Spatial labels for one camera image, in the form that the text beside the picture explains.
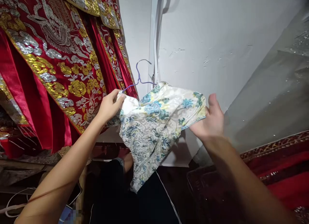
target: wire hanger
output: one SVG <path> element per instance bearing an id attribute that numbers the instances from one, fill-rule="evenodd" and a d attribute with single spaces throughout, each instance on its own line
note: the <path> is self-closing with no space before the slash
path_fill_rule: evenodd
<path id="1" fill-rule="evenodd" d="M 140 75 L 139 70 L 138 70 L 138 68 L 137 68 L 137 65 L 139 64 L 139 62 L 140 62 L 140 61 L 147 61 L 149 64 L 151 64 L 151 62 L 150 62 L 150 61 L 148 61 L 148 60 L 146 60 L 146 59 L 139 60 L 139 61 L 136 63 L 136 69 L 137 69 L 137 72 L 138 72 L 138 79 L 137 79 L 137 83 L 136 83 L 136 84 L 133 84 L 133 85 L 128 86 L 128 87 L 127 87 L 127 88 L 125 88 L 122 92 L 124 92 L 125 90 L 127 90 L 127 89 L 128 89 L 128 88 L 130 88 L 131 86 L 136 86 L 139 82 L 141 82 L 142 84 L 151 83 L 151 84 L 153 84 L 153 85 L 157 85 L 157 84 L 155 84 L 155 83 L 153 83 L 153 82 L 142 82 L 142 80 L 141 80 L 141 75 Z"/>

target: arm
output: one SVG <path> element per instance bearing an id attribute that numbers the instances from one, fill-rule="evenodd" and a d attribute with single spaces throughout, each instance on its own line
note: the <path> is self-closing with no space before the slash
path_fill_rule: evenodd
<path id="1" fill-rule="evenodd" d="M 221 176 L 233 186 L 252 223 L 297 223 L 296 218 L 254 175 L 223 136 L 224 115 L 215 94 L 209 96 L 206 118 L 191 125 Z"/>
<path id="2" fill-rule="evenodd" d="M 58 223 L 70 194 L 81 175 L 102 128 L 119 110 L 125 98 L 115 103 L 119 90 L 102 100 L 97 116 L 67 154 L 48 173 L 31 196 L 16 223 Z"/>

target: hand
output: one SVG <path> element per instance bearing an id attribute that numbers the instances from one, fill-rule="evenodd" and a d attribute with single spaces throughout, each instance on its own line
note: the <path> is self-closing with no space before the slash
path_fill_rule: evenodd
<path id="1" fill-rule="evenodd" d="M 223 136 L 224 114 L 217 101 L 216 94 L 208 98 L 209 108 L 205 107 L 206 118 L 190 126 L 190 130 L 201 140 L 210 136 Z"/>
<path id="2" fill-rule="evenodd" d="M 120 109 L 123 100 L 126 98 L 124 94 L 116 101 L 119 89 L 114 89 L 111 93 L 105 96 L 102 100 L 99 112 L 96 116 L 104 124 L 109 121 Z"/>

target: blue floral fabric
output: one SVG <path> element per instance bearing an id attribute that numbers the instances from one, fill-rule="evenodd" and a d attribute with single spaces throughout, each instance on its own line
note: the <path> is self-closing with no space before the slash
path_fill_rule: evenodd
<path id="1" fill-rule="evenodd" d="M 132 152 L 132 191 L 137 192 L 158 168 L 181 130 L 205 118 L 205 106 L 202 94 L 166 82 L 160 82 L 141 101 L 126 96 L 109 126 L 121 125 L 119 135 Z"/>

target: dark clothing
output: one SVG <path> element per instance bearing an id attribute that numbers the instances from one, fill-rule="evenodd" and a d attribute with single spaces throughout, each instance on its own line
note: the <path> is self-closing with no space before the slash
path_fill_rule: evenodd
<path id="1" fill-rule="evenodd" d="M 120 162 L 112 160 L 102 167 L 94 194 L 90 224 L 179 223 L 156 173 L 135 194 L 127 190 Z"/>

